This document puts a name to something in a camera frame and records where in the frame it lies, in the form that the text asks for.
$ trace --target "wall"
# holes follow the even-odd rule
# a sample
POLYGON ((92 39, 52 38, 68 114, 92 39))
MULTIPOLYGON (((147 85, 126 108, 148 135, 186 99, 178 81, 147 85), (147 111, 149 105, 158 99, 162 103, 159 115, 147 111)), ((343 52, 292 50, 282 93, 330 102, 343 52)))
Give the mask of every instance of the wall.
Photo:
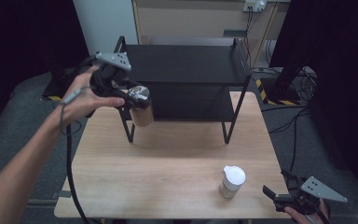
POLYGON ((138 44, 131 0, 74 0, 89 54, 113 51, 124 35, 128 44, 138 44))
MULTIPOLYGON (((153 36, 223 37, 225 29, 246 30, 249 13, 243 12, 243 1, 133 0, 141 44, 148 44, 153 36)), ((248 33, 252 64, 269 32, 275 15, 279 20, 271 29, 280 31, 284 7, 268 3, 261 13, 253 13, 248 33)))

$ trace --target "black metal shelf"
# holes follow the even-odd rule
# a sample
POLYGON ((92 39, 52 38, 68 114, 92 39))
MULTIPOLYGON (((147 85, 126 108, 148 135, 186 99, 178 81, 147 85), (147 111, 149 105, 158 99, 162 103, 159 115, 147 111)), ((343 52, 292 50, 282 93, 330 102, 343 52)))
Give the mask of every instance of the black metal shelf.
MULTIPOLYGON (((126 45, 121 37, 115 52, 127 52, 129 79, 150 90, 155 120, 221 122, 228 144, 251 77, 238 39, 232 46, 167 46, 126 45), (242 87, 235 110, 228 87, 242 87), (231 122, 228 133, 225 122, 231 122)), ((130 131, 126 122, 131 115, 120 115, 132 142, 135 126, 130 131)))

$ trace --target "power strip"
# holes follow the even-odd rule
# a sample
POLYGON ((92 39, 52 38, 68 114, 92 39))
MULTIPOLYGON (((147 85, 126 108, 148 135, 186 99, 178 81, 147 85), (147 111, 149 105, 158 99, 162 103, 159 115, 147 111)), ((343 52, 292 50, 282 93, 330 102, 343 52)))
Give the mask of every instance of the power strip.
POLYGON ((266 8, 267 1, 265 0, 246 0, 243 5, 243 11, 262 12, 266 8))

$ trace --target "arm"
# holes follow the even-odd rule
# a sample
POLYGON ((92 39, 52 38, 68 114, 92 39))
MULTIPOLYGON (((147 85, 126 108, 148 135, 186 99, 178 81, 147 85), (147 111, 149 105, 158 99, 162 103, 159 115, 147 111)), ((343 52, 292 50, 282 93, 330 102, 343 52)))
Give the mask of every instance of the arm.
MULTIPOLYGON (((78 76, 65 96, 89 85, 91 68, 78 76)), ((70 124, 101 106, 120 106, 124 100, 116 97, 101 98, 85 89, 64 109, 63 124, 70 124)), ((0 223, 18 223, 33 192, 39 173, 60 137, 61 106, 45 119, 30 141, 0 173, 0 223)))

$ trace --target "wooden table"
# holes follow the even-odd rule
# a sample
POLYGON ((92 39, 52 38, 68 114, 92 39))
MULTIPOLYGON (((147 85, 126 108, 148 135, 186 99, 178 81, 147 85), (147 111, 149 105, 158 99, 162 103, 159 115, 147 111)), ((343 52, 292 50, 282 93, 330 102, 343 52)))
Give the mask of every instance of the wooden table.
MULTIPOLYGON (((239 95, 231 93, 234 106, 239 95)), ((103 107, 89 119, 73 161, 86 216, 102 218, 288 218, 262 192, 267 185, 287 193, 280 171, 250 92, 228 145, 219 122, 154 122, 137 128, 129 143, 118 112, 103 107), (226 165, 246 173, 231 200, 218 189, 226 165)), ((60 198, 54 213, 79 217, 72 198, 60 198)))

